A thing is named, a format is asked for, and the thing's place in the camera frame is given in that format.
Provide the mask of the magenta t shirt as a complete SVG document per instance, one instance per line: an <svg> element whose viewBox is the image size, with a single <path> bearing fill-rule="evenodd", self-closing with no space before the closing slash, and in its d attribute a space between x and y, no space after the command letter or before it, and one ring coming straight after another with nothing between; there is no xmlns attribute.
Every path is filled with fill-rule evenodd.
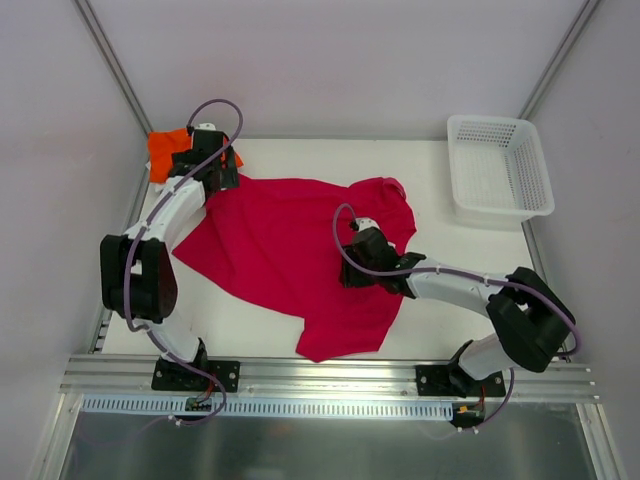
<svg viewBox="0 0 640 480"><path fill-rule="evenodd" d="M226 292L304 320L296 351L314 362L379 350L402 303L380 286L345 288L337 241L351 205L399 251L416 232L403 186L376 177L348 187L311 179L251 179L215 194L174 256Z"/></svg>

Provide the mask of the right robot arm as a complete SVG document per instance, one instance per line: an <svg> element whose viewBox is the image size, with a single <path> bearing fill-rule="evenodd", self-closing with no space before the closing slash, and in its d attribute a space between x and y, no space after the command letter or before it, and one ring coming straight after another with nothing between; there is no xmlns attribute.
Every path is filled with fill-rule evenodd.
<svg viewBox="0 0 640 480"><path fill-rule="evenodd" d="M378 285L392 295L444 302L490 321L492 334L467 341L427 375L427 387L441 395L476 395L490 376L515 366L542 373L567 337L578 334L573 315L529 268L502 277L462 270L420 253L399 254L369 218L350 227L353 239L341 248L344 287Z"/></svg>

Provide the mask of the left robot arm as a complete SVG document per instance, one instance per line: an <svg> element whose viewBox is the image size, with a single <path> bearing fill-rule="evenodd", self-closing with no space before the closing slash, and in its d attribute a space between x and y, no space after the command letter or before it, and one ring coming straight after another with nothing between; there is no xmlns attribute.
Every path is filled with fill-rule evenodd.
<svg viewBox="0 0 640 480"><path fill-rule="evenodd" d="M168 178L147 215L121 235L100 243L104 306L130 331L145 333L161 358L177 363L174 378L188 390L208 381L205 347L176 310L178 285L170 253L184 228L209 198L239 186L238 160L229 137L211 123L187 130L190 146L171 155Z"/></svg>

